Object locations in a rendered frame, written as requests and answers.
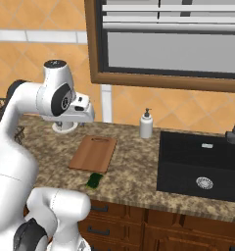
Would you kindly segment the black sink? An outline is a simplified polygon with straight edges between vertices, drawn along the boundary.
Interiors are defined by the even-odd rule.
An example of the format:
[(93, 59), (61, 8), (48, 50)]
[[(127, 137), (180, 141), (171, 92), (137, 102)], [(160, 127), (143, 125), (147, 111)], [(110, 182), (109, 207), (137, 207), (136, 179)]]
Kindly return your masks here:
[(157, 190), (235, 202), (235, 144), (224, 136), (162, 131)]

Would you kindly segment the wooden cutting board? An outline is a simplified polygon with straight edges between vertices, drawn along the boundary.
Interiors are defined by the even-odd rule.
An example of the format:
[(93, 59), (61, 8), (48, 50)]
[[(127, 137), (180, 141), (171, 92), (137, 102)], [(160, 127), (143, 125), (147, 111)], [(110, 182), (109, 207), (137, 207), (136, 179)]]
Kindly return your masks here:
[(112, 137), (84, 136), (70, 160), (69, 168), (104, 174), (111, 162), (117, 142)]

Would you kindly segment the green sponge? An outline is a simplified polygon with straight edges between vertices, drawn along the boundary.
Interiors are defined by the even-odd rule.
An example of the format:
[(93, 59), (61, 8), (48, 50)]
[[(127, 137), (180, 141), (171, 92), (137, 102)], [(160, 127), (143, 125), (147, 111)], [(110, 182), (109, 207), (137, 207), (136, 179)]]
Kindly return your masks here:
[(90, 175), (90, 178), (88, 179), (86, 186), (92, 189), (96, 189), (99, 185), (99, 182), (103, 176), (98, 173), (93, 173)]

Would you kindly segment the white soap dispenser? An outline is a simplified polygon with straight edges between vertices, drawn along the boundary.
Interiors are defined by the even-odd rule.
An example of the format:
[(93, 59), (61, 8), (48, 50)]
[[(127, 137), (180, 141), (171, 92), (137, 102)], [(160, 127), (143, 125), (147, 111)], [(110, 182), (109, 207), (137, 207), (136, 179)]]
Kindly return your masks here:
[(153, 118), (149, 112), (149, 108), (140, 118), (139, 134), (141, 138), (150, 138), (153, 133)]

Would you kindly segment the white window blind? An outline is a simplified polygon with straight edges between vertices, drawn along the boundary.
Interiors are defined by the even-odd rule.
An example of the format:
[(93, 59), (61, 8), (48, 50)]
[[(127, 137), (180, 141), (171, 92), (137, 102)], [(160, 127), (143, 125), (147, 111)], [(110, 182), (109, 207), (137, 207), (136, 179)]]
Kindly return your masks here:
[(235, 33), (235, 4), (103, 4), (103, 28), (197, 33)]

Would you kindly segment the wooden framed window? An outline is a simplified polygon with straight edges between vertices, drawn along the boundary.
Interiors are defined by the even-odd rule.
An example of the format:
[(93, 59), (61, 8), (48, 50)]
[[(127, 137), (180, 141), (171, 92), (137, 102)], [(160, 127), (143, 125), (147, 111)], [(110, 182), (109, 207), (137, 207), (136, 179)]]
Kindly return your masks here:
[(91, 81), (235, 93), (235, 33), (103, 28), (103, 4), (235, 4), (235, 0), (84, 0)]

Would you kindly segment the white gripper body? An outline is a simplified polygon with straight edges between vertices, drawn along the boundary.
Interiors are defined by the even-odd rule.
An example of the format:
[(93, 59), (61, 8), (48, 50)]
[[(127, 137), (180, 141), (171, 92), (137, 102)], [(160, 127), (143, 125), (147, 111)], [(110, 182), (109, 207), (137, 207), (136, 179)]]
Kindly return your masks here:
[(70, 118), (73, 122), (77, 123), (93, 123), (95, 119), (94, 108), (91, 103), (86, 107), (75, 106), (71, 107)]

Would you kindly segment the wooden cupboard door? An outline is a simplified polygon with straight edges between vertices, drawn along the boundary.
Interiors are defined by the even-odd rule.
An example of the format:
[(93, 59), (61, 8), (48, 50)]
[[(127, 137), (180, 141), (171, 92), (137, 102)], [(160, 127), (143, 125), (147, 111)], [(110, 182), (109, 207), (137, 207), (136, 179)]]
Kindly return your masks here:
[(149, 210), (143, 251), (235, 251), (235, 224)]

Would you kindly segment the wooden drawer front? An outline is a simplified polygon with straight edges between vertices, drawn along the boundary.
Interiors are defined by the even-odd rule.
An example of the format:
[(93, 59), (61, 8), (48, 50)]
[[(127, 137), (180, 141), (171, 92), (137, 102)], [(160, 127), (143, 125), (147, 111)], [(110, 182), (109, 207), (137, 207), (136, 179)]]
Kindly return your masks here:
[[(110, 235), (88, 232), (88, 226), (103, 231), (109, 229)], [(80, 222), (78, 227), (93, 251), (141, 251), (142, 225), (92, 218)]]
[(138, 207), (116, 204), (111, 202), (103, 202), (92, 200), (91, 206), (103, 207), (109, 206), (108, 212), (90, 211), (91, 218), (101, 218), (103, 220), (111, 220), (116, 222), (131, 223), (141, 225), (144, 221), (145, 210)]

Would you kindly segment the white round object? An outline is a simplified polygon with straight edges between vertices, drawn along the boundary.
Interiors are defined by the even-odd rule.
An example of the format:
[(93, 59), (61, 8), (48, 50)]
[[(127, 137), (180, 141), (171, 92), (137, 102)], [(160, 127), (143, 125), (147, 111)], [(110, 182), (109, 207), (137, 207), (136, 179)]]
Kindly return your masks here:
[(78, 126), (78, 123), (75, 122), (54, 122), (52, 129), (60, 134), (67, 134), (74, 131)]

